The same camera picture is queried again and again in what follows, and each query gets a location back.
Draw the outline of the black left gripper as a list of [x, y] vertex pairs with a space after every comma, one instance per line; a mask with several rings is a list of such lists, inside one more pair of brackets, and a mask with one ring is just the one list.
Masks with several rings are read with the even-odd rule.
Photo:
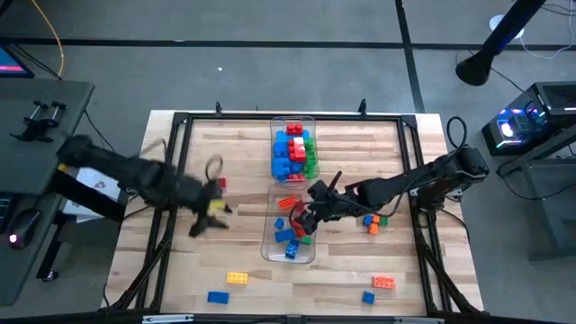
[[[188, 236], [195, 238], [202, 234], [208, 227], [208, 210], [213, 199], [221, 199], [222, 190], [218, 179], [210, 179], [202, 186], [194, 201], [193, 210], [197, 215], [196, 222], [191, 225]], [[228, 229], [229, 224], [216, 216], [209, 217], [209, 226], [216, 229]]]

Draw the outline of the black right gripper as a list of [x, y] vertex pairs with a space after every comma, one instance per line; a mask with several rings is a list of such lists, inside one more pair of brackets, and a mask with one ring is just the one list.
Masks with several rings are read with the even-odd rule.
[[316, 221], [338, 221], [352, 216], [366, 214], [366, 210], [351, 196], [339, 193], [333, 184], [319, 180], [308, 189], [312, 199], [309, 211], [303, 210], [294, 217], [294, 221], [302, 225], [305, 233], [311, 235], [318, 227]]

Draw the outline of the clear plastic bin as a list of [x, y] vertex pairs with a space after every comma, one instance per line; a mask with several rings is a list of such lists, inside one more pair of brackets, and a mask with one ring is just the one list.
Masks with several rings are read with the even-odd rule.
[[314, 260], [316, 256], [316, 234], [306, 235], [311, 237], [310, 245], [303, 245], [300, 242], [295, 260], [289, 260], [284, 256], [284, 251], [289, 241], [283, 243], [275, 242], [275, 232], [281, 230], [276, 229], [274, 226], [277, 218], [284, 220], [283, 230], [293, 229], [289, 222], [289, 215], [293, 208], [289, 210], [279, 209], [278, 200], [286, 196], [295, 195], [299, 202], [307, 202], [310, 197], [306, 190], [307, 186], [305, 184], [273, 184], [269, 187], [263, 242], [260, 249], [261, 255], [265, 260], [288, 264], [309, 264]]
[[[274, 155], [274, 144], [276, 143], [275, 141], [275, 134], [278, 131], [285, 131], [286, 132], [286, 125], [289, 123], [301, 123], [303, 128], [305, 130], [307, 130], [310, 133], [310, 138], [315, 139], [316, 141], [316, 151], [317, 151], [317, 158], [318, 158], [318, 176], [320, 174], [320, 164], [319, 164], [319, 154], [318, 154], [318, 149], [317, 149], [317, 137], [316, 137], [316, 121], [310, 117], [310, 116], [280, 116], [280, 117], [275, 117], [271, 120], [270, 122], [270, 135], [271, 135], [271, 159], [275, 158]], [[294, 181], [289, 181], [288, 179], [284, 180], [284, 181], [278, 181], [277, 182], [280, 183], [296, 183]]]

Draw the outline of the large green block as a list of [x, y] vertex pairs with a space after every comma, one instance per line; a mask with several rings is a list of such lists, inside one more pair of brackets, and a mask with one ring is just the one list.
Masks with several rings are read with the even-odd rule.
[[303, 168], [303, 173], [307, 179], [312, 179], [318, 176], [318, 158], [316, 151], [316, 141], [313, 138], [307, 138], [304, 141], [306, 152], [306, 163]]

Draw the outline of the white paper sheet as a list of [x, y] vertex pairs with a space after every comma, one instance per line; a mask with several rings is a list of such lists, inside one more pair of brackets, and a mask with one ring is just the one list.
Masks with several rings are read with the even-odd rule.
[[[80, 168], [76, 175], [76, 180], [78, 180], [83, 185], [95, 189], [100, 194], [111, 198], [117, 203], [121, 199], [122, 190], [119, 187], [119, 183], [109, 176], [104, 175], [92, 168]], [[66, 215], [75, 216], [77, 223], [93, 221], [102, 219], [104, 217], [103, 215], [98, 214], [95, 211], [92, 211], [85, 206], [70, 200], [66, 200], [63, 213]]]

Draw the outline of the black computer mouse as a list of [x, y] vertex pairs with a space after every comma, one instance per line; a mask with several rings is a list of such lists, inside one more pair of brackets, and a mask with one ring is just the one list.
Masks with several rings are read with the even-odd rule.
[[25, 249], [31, 243], [41, 211], [29, 208], [21, 211], [8, 227], [8, 243], [12, 249]]

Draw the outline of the grey desk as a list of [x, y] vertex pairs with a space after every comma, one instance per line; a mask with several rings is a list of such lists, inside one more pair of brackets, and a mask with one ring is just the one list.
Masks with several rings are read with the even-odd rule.
[[[0, 192], [19, 194], [15, 212], [34, 207], [40, 218], [30, 244], [9, 247], [8, 234], [0, 234], [0, 305], [16, 302], [41, 250], [62, 201], [46, 189], [58, 168], [56, 152], [66, 136], [75, 132], [95, 90], [89, 82], [50, 79], [0, 78]], [[23, 131], [23, 119], [36, 109], [35, 101], [61, 102], [67, 109], [59, 126], [49, 132], [51, 143], [25, 142], [12, 135]]]

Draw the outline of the black monitor clamp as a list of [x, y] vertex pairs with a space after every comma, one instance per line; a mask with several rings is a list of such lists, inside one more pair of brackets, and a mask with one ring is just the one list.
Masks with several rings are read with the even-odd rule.
[[56, 129], [59, 126], [59, 121], [57, 116], [60, 111], [64, 112], [68, 106], [62, 102], [52, 101], [51, 106], [55, 109], [52, 116], [48, 119], [36, 119], [36, 115], [40, 110], [47, 111], [49, 106], [41, 101], [34, 101], [33, 104], [36, 106], [34, 112], [29, 117], [23, 118], [23, 124], [26, 129], [21, 134], [13, 134], [10, 136], [25, 142], [39, 141], [39, 142], [52, 142], [53, 138], [46, 135], [47, 131], [50, 129]]

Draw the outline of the black keyboard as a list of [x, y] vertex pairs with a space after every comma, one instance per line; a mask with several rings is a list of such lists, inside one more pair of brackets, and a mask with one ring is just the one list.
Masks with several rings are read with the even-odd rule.
[[0, 233], [5, 232], [13, 209], [13, 198], [0, 197]]

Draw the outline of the desktop computer with lights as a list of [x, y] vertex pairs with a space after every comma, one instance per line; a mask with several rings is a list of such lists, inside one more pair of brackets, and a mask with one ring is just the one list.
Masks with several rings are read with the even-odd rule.
[[576, 81], [535, 82], [481, 132], [492, 156], [513, 156], [575, 124]]

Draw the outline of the grey metal stand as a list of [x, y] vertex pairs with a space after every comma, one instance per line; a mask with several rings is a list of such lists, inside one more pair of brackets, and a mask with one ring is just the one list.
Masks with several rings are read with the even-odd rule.
[[576, 157], [552, 157], [571, 144], [576, 144], [576, 124], [497, 168], [502, 180], [515, 172], [522, 174], [528, 194], [514, 195], [534, 203], [549, 238], [550, 249], [530, 254], [532, 262], [576, 257]]

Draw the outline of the computer screen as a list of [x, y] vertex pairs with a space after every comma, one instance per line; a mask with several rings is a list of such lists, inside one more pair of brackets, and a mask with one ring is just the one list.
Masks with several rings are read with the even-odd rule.
[[0, 77], [34, 78], [34, 74], [6, 46], [0, 45]]

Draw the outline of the black tower fan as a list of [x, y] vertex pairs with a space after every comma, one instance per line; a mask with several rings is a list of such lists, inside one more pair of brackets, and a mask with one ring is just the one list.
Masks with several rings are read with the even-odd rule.
[[520, 33], [545, 2], [546, 0], [516, 0], [481, 49], [457, 64], [457, 76], [470, 86], [484, 85], [490, 77], [492, 61]]

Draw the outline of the silver bracket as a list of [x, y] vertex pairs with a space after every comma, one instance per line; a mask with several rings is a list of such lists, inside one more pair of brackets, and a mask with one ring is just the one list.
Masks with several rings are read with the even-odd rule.
[[149, 315], [142, 318], [141, 324], [182, 324], [194, 321], [191, 314]]

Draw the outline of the black table frame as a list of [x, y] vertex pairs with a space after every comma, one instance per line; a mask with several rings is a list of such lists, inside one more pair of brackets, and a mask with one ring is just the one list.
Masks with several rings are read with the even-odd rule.
[[[233, 213], [216, 212], [229, 229], [207, 229], [188, 237], [195, 216], [181, 209], [175, 218], [175, 238], [168, 256], [162, 312], [301, 315], [426, 315], [419, 263], [414, 245], [408, 196], [377, 235], [369, 235], [362, 218], [321, 223], [316, 232], [316, 256], [309, 264], [265, 260], [260, 252], [266, 220], [270, 175], [270, 120], [266, 116], [233, 113], [221, 118], [190, 112], [193, 128], [185, 172], [203, 178], [206, 160], [213, 154], [224, 159], [227, 180], [225, 200]], [[414, 117], [422, 140], [420, 163], [446, 153], [438, 114], [399, 117], [397, 121], [330, 121], [324, 112], [316, 119], [320, 179], [329, 183], [338, 170], [345, 185], [373, 177], [403, 173], [415, 167], [411, 129], [401, 117]], [[110, 303], [118, 301], [140, 271], [154, 213], [151, 209], [128, 218], [121, 226], [106, 285]], [[470, 245], [462, 225], [440, 212], [437, 234], [445, 270], [462, 294], [483, 309]], [[227, 284], [227, 272], [248, 273], [247, 284]], [[373, 288], [373, 277], [395, 279], [393, 290]], [[228, 304], [207, 302], [210, 291], [229, 293]], [[362, 302], [364, 291], [375, 295], [373, 304]]]

